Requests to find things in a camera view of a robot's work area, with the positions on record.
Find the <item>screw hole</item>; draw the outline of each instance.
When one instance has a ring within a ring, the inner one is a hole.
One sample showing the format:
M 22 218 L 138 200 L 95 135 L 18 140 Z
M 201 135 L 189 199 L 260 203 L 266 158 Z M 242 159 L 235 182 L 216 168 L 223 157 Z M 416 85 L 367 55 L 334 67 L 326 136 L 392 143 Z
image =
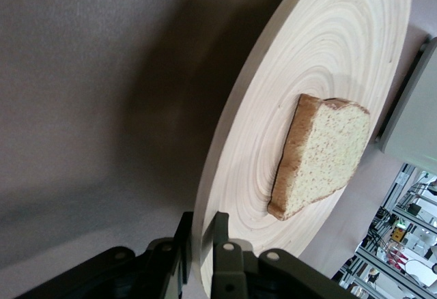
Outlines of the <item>screw hole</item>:
M 122 259 L 124 259 L 126 257 L 127 257 L 127 254 L 124 253 L 123 251 L 119 252 L 119 253 L 116 253 L 115 256 L 114 256 L 115 260 L 122 260 Z
M 270 260 L 273 260 L 273 261 L 277 261 L 277 260 L 279 260 L 279 255 L 274 251 L 270 251 L 267 254 L 267 258 L 269 258 Z
M 232 243 L 225 243 L 223 245 L 223 249 L 226 251 L 233 251 L 235 249 L 235 246 Z
M 225 290 L 226 292 L 232 292 L 233 290 L 235 290 L 235 287 L 233 284 L 227 284 Z
M 171 244 L 165 244 L 165 245 L 161 248 L 161 250 L 162 250 L 162 251 L 165 251 L 165 252 L 171 251 L 171 249 L 173 249 L 173 247 L 172 247 Z

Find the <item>white device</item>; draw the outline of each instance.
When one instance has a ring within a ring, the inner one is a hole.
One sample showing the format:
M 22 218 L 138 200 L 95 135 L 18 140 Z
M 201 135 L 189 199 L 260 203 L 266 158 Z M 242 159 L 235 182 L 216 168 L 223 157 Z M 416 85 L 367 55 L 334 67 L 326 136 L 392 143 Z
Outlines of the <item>white device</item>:
M 426 46 L 381 137 L 380 149 L 437 174 L 437 38 Z

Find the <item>bread crust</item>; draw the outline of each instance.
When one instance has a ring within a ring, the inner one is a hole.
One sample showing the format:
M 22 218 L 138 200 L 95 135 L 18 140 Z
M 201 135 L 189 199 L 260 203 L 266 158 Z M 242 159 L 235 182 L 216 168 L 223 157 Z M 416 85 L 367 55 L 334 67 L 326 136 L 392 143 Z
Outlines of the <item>bread crust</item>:
M 285 140 L 283 155 L 277 169 L 276 178 L 274 180 L 272 198 L 267 207 L 267 211 L 279 220 L 286 220 L 307 206 L 302 205 L 302 207 L 291 214 L 286 214 L 288 202 L 292 198 L 296 175 L 302 164 L 302 156 L 305 150 L 305 145 L 307 144 L 309 135 L 311 134 L 316 113 L 322 105 L 326 105 L 333 110 L 340 109 L 343 106 L 354 105 L 359 107 L 365 114 L 369 115 L 369 111 L 366 108 L 363 108 L 361 105 L 345 99 L 333 98 L 322 100 L 308 94 L 300 95 L 296 111 Z M 323 200 L 337 190 L 342 189 L 350 181 L 357 167 L 358 164 L 355 166 L 349 180 L 343 186 L 339 188 L 333 188 L 327 195 L 317 197 L 308 204 Z

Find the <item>wooden board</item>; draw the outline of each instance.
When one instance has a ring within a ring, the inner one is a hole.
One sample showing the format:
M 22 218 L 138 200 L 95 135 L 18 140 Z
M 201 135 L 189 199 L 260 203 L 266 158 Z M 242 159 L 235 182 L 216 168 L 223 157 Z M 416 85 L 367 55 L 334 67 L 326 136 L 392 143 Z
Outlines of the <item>wooden board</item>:
M 286 221 L 266 211 L 296 101 L 301 93 L 356 101 L 370 111 L 373 129 L 399 61 L 410 4 L 283 0 L 278 7 L 223 110 L 199 185 L 193 259 L 207 293 L 208 226 L 217 211 L 230 214 L 230 237 L 248 240 L 255 253 L 275 247 L 299 256 L 320 229 L 344 189 Z

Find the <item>bread slice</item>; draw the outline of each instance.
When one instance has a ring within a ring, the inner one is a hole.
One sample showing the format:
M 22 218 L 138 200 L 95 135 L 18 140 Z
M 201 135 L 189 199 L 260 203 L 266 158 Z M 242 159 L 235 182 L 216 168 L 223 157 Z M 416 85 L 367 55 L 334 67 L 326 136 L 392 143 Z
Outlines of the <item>bread slice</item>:
M 369 111 L 355 102 L 301 94 L 268 212 L 285 220 L 346 186 L 363 155 L 369 127 Z

